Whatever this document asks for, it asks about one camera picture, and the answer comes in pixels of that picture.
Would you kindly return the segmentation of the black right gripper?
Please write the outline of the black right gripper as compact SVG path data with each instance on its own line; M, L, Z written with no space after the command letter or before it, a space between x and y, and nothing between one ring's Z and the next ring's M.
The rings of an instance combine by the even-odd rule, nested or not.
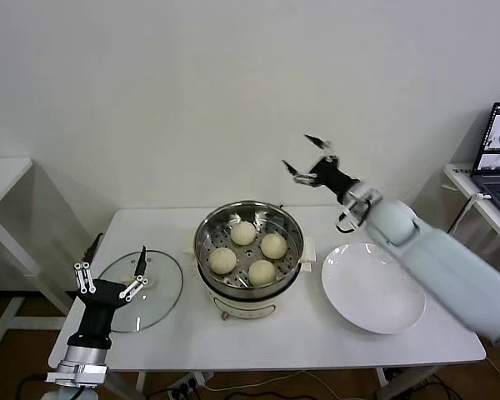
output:
M282 160L282 164L295 183L305 186L325 186L336 196L344 196L353 186L360 183L359 179L350 177L339 169L339 158L330 141L307 134L304 134L304 137L321 150L322 158L310 169L310 173L300 173L289 162Z

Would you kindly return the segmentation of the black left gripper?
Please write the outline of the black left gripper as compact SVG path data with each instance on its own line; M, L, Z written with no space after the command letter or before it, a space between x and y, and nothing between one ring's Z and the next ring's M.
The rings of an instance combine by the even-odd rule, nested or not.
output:
M144 277L147 268L145 246L137 261L134 280L128 286L103 279L93 280L91 264L102 237L103 234L99 233L81 261L74 264L77 290L80 292L78 297L85 309L78 330L68 339L69 346L111 346L109 335L115 311L125 306L126 300L132 300L147 281Z

